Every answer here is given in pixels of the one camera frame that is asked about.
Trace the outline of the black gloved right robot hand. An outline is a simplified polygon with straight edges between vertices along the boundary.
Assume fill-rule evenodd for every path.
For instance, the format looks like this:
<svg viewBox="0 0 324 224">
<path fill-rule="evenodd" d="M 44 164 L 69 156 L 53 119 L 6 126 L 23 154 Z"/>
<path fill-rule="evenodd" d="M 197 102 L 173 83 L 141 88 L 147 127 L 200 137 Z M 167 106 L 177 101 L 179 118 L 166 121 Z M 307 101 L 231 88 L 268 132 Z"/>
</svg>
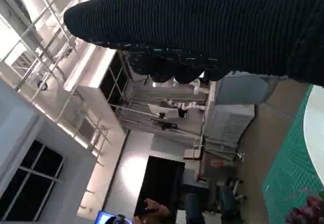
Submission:
<svg viewBox="0 0 324 224">
<path fill-rule="evenodd" d="M 89 0 L 64 23 L 155 82 L 239 71 L 323 85 L 323 0 Z"/>
</svg>

